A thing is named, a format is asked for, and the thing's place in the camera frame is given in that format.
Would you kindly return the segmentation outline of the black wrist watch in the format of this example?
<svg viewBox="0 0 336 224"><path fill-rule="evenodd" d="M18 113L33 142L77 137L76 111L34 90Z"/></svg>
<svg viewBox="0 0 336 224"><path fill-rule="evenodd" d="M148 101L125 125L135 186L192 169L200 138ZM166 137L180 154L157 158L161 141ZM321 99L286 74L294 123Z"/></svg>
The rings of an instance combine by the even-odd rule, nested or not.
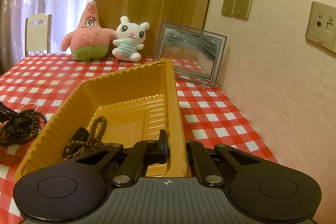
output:
<svg viewBox="0 0 336 224"><path fill-rule="evenodd" d="M17 117L16 119L10 120L8 125L8 130L13 135L23 134L32 124L32 121L26 117Z"/></svg>

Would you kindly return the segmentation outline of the wall socket plate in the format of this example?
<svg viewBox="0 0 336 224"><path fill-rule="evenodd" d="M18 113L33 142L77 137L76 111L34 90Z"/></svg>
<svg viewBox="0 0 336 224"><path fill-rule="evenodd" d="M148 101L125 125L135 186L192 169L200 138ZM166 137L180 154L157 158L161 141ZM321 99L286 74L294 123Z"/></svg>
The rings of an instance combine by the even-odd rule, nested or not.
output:
<svg viewBox="0 0 336 224"><path fill-rule="evenodd" d="M305 38L335 53L335 25L336 8L313 1Z"/></svg>

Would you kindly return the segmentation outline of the wall switch plate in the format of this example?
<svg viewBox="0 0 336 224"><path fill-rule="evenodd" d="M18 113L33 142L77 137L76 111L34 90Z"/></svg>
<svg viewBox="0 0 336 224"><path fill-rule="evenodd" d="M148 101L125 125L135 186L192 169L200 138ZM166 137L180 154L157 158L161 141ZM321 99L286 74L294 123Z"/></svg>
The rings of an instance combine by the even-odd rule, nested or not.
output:
<svg viewBox="0 0 336 224"><path fill-rule="evenodd" d="M234 18L247 20L249 18L253 0L236 0L234 7Z"/></svg>
<svg viewBox="0 0 336 224"><path fill-rule="evenodd" d="M222 11L221 11L222 16L230 16L230 17L233 16L235 2L236 0L223 0Z"/></svg>

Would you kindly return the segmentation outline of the pink starfish plush toy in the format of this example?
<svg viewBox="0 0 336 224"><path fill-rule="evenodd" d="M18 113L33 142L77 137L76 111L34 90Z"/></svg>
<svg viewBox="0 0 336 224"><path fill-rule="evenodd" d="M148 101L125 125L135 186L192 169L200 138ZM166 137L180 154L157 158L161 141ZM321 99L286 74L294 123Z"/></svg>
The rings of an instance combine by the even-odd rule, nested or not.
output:
<svg viewBox="0 0 336 224"><path fill-rule="evenodd" d="M116 31L102 28L95 1L87 3L76 30L64 36L61 51L71 50L76 61L98 61L109 52L110 43L116 39Z"/></svg>

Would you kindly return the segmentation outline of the golden plastic tray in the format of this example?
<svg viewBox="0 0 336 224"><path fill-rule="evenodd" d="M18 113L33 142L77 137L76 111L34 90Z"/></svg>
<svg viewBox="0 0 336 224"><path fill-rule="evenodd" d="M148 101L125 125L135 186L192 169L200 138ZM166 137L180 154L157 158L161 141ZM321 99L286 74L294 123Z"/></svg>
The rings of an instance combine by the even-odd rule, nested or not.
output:
<svg viewBox="0 0 336 224"><path fill-rule="evenodd" d="M15 179L62 162L75 132L89 129L98 117L107 119L105 143L126 148L141 140L158 139L165 130L169 157L151 165L149 177L185 177L189 172L173 63L163 59L93 77L79 84L60 105L20 163Z"/></svg>

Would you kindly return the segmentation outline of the white wooden chair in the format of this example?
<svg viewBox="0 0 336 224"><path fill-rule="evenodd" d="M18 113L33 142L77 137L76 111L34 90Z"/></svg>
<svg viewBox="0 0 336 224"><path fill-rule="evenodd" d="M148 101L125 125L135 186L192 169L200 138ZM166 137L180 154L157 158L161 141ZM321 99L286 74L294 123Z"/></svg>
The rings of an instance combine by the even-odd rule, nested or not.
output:
<svg viewBox="0 0 336 224"><path fill-rule="evenodd" d="M25 22L25 57L30 52L51 53L51 14L35 14Z"/></svg>

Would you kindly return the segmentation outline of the white bunny plush toy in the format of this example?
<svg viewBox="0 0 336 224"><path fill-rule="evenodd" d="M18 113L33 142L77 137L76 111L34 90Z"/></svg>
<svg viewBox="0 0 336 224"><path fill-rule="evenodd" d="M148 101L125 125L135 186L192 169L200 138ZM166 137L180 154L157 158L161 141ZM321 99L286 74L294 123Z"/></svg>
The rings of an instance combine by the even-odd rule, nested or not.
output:
<svg viewBox="0 0 336 224"><path fill-rule="evenodd" d="M120 18L120 25L116 30L115 48L112 55L122 61L138 62L141 59L140 50L144 48L146 31L150 28L148 22L131 23L127 16Z"/></svg>

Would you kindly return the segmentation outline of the black strap watch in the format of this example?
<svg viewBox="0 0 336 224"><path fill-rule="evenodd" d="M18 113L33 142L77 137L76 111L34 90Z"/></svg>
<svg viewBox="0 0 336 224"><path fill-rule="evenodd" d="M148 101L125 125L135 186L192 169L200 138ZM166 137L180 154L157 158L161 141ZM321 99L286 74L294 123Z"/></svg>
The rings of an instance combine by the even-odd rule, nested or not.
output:
<svg viewBox="0 0 336 224"><path fill-rule="evenodd" d="M87 141L88 136L89 132L85 128L80 127L75 132L70 142L65 146L63 150L63 159L65 159L68 155L73 155L82 146L84 146L84 143Z"/></svg>

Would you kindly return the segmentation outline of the glass sand art frame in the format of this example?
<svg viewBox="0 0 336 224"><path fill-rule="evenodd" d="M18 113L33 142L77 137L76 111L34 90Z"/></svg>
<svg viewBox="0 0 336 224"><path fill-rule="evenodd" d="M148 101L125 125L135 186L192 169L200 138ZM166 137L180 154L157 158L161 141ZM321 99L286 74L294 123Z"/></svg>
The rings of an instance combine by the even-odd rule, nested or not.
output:
<svg viewBox="0 0 336 224"><path fill-rule="evenodd" d="M221 34L162 22L153 59L170 59L177 79L213 88L226 42L227 37Z"/></svg>

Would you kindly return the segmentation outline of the right wall switch plate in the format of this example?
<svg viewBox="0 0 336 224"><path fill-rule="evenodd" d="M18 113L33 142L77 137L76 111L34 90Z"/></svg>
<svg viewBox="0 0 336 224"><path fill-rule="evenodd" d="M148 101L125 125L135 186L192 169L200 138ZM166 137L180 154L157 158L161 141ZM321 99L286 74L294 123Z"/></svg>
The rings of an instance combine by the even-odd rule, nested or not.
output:
<svg viewBox="0 0 336 224"><path fill-rule="evenodd" d="M236 0L234 7L234 18L247 20L249 18L253 0Z"/></svg>

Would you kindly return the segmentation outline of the left wall switch plate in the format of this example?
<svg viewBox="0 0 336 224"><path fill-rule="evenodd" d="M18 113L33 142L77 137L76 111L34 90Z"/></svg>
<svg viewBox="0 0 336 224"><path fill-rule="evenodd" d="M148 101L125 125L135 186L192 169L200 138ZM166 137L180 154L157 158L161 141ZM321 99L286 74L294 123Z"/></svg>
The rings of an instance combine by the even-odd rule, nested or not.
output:
<svg viewBox="0 0 336 224"><path fill-rule="evenodd" d="M235 2L236 0L223 0L222 11L221 11L222 16L230 16L230 17L233 16Z"/></svg>

